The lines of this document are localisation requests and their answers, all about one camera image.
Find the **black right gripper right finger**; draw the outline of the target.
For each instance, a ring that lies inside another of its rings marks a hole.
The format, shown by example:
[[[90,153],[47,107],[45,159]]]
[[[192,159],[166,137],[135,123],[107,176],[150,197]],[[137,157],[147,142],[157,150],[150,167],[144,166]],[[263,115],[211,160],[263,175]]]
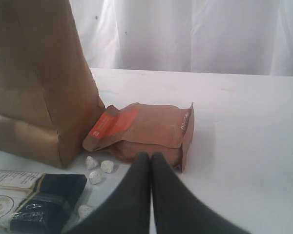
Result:
[[[178,178],[162,153],[152,155],[151,171],[156,233],[248,233],[201,202]]]

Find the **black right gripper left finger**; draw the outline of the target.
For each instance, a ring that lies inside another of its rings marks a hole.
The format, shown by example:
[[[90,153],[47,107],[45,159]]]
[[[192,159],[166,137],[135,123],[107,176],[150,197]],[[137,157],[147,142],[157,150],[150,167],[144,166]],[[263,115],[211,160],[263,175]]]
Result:
[[[68,234],[148,234],[151,206],[150,158],[137,154],[112,194]]]

